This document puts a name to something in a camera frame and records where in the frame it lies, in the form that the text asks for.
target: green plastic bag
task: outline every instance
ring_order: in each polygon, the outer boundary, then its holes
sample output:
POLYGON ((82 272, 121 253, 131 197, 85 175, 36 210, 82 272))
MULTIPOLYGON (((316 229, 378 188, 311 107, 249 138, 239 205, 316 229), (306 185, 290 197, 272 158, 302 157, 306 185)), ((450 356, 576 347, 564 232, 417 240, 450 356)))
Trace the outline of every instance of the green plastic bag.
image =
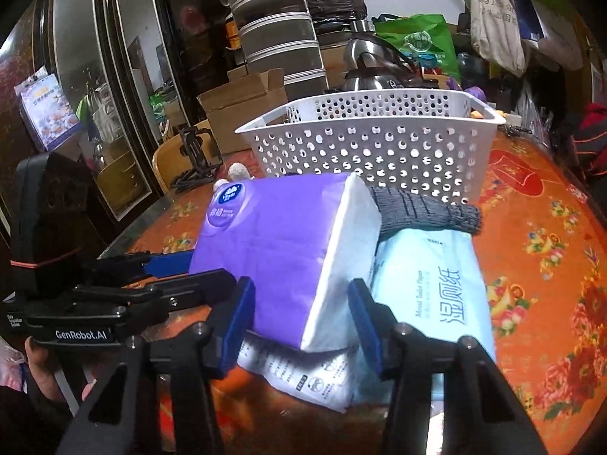
POLYGON ((407 56, 435 56, 443 74, 459 82, 453 41, 442 15, 420 14, 407 19, 375 22, 375 32, 407 56))

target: wooden chair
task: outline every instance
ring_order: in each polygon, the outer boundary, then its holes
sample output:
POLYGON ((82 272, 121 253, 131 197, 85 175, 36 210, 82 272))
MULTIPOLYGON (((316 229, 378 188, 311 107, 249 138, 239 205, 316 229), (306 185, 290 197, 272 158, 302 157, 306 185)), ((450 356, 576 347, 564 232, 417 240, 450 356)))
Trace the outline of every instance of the wooden chair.
MULTIPOLYGON (((209 122, 204 120, 196 126, 199 128, 209 128, 209 122)), ((202 139, 202 152, 204 153, 206 160, 209 162, 217 162, 216 158, 219 149, 217 148, 214 139, 211 138, 208 133, 201 133, 198 137, 202 139)), ((165 193, 169 191, 171 182, 179 176, 179 174, 192 168, 192 163, 187 155, 181 152, 182 146, 183 142, 181 142, 181 136, 175 135, 160 145, 156 152, 154 152, 152 169, 154 170, 156 179, 158 179, 158 182, 160 183, 160 187, 165 193)))

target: purple tissue package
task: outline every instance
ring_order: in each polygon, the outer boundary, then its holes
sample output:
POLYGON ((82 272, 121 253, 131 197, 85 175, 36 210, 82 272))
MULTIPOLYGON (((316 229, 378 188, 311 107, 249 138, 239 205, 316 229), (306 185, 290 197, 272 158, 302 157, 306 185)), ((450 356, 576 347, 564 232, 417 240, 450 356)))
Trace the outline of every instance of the purple tissue package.
POLYGON ((307 352, 357 342, 346 291, 370 282, 381 216, 355 174, 303 174, 222 185, 189 273, 225 268, 256 288, 253 332, 307 352))

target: stainless steel kettle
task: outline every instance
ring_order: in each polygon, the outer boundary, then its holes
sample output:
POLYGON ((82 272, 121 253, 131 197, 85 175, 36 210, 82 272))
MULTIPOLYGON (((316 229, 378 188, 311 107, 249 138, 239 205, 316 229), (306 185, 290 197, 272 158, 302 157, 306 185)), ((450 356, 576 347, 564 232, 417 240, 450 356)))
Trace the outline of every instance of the stainless steel kettle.
POLYGON ((348 68, 343 90, 422 87, 419 66, 389 42, 366 33, 353 33, 344 51, 348 68))

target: poster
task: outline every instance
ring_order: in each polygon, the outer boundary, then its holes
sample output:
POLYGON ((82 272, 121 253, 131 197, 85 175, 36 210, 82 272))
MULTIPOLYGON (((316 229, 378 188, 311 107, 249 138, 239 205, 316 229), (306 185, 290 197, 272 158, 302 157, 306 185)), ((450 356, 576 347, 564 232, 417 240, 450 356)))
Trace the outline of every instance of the poster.
POLYGON ((21 99, 44 150, 57 148, 81 128, 54 74, 28 86, 21 92, 21 99))

